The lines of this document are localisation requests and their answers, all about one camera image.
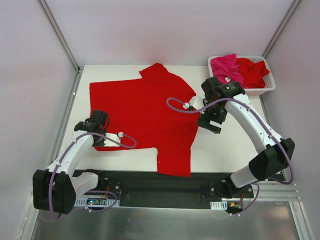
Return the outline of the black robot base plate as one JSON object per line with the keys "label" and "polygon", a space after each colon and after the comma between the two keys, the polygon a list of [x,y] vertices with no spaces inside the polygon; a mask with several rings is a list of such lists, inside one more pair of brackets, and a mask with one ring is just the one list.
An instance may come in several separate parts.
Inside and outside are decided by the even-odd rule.
{"label": "black robot base plate", "polygon": [[119,200],[121,207],[209,209],[222,199],[253,199],[253,189],[228,188],[228,173],[196,172],[189,177],[169,176],[149,171],[100,171],[91,195]]}

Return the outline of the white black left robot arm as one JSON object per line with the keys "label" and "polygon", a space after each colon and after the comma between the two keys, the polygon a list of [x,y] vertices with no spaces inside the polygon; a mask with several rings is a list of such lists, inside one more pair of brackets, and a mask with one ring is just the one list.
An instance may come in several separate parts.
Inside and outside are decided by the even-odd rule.
{"label": "white black left robot arm", "polygon": [[106,189],[106,182],[94,172],[73,174],[84,153],[92,146],[104,143],[105,125],[109,116],[94,110],[91,117],[77,123],[68,146],[45,170],[36,170],[32,177],[33,206],[52,214],[69,214],[77,197],[91,190],[99,195]]}

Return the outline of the pink t shirt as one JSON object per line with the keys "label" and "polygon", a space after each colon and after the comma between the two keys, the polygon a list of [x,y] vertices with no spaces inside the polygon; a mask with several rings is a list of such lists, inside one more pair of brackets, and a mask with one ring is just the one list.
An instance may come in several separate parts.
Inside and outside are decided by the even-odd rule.
{"label": "pink t shirt", "polygon": [[212,73],[222,84],[235,81],[244,86],[244,78],[239,73],[240,65],[236,64],[237,54],[232,53],[211,59]]}

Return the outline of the left aluminium frame post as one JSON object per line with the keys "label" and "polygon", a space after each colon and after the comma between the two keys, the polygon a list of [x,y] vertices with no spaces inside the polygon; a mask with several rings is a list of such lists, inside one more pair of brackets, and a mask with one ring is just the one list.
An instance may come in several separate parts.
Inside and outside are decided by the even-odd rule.
{"label": "left aluminium frame post", "polygon": [[62,50],[64,51],[67,59],[69,60],[72,68],[75,70],[76,73],[80,72],[81,67],[79,66],[75,56],[73,55],[71,48],[69,47],[63,32],[61,31],[61,28],[59,27],[59,24],[46,0],[37,0],[37,3],[39,4],[43,14],[45,15],[50,27],[52,28],[54,35],[58,39]]}

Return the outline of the aluminium frame post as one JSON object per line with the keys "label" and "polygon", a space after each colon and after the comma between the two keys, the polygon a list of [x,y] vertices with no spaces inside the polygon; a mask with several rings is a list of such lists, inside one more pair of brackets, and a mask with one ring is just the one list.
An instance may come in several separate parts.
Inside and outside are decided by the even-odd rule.
{"label": "aluminium frame post", "polygon": [[73,55],[71,48],[69,47],[63,32],[61,31],[61,28],[59,27],[59,24],[46,0],[37,0],[37,3],[39,4],[43,14],[45,15],[50,27],[52,28],[54,35],[58,39],[62,50],[64,51],[67,59],[69,60],[72,68],[75,70],[76,73],[80,72],[81,67],[79,66],[75,56]]}
{"label": "aluminium frame post", "polygon": [[294,16],[295,12],[297,11],[297,9],[299,8],[299,6],[302,2],[303,2],[302,0],[293,0],[290,3],[288,9],[286,10],[284,16],[281,19],[279,25],[275,29],[275,32],[273,33],[268,44],[266,45],[266,47],[261,55],[262,57],[264,57],[266,59],[267,56],[271,53],[272,49],[276,45],[281,34],[285,30],[286,26],[288,25],[288,23],[290,22],[290,20],[292,19],[292,17]]}

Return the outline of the red t shirt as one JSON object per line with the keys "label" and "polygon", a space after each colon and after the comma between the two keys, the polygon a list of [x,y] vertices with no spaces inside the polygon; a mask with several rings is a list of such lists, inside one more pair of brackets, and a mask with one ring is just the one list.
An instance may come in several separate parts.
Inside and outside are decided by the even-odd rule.
{"label": "red t shirt", "polygon": [[173,97],[185,103],[196,93],[160,63],[139,73],[139,79],[90,83],[90,108],[108,113],[107,129],[133,137],[137,149],[156,148],[159,174],[190,177],[199,114],[177,112],[166,101]]}
{"label": "red t shirt", "polygon": [[247,89],[263,89],[266,86],[263,77],[270,71],[263,60],[252,62],[248,58],[237,58],[236,64],[239,65],[238,72],[242,75],[243,84]]}

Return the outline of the right aluminium frame post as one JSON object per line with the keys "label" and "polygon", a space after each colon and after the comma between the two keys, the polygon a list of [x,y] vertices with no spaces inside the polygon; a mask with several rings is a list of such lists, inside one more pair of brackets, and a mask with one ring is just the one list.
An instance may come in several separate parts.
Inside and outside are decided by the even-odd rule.
{"label": "right aluminium frame post", "polygon": [[288,9],[286,10],[284,16],[281,19],[279,25],[275,29],[275,32],[273,33],[268,44],[266,45],[266,47],[261,55],[262,57],[264,57],[266,59],[267,56],[271,53],[272,49],[276,45],[281,34],[285,30],[286,26],[288,25],[288,23],[290,22],[290,20],[292,19],[292,17],[294,16],[295,12],[297,11],[297,9],[299,8],[299,6],[302,2],[303,2],[302,0],[293,0],[290,3]]}

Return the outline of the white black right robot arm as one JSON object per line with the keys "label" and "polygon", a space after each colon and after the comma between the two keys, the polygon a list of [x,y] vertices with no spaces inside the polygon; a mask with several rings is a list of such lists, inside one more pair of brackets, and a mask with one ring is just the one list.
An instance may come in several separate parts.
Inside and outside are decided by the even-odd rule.
{"label": "white black right robot arm", "polygon": [[257,156],[247,166],[226,177],[215,187],[217,195],[235,198],[243,188],[259,181],[270,180],[272,176],[291,165],[295,143],[276,133],[256,112],[243,87],[236,81],[222,84],[217,77],[206,79],[201,88],[204,98],[194,96],[189,107],[200,111],[197,125],[219,134],[221,128],[212,122],[222,124],[231,114],[252,141]]}

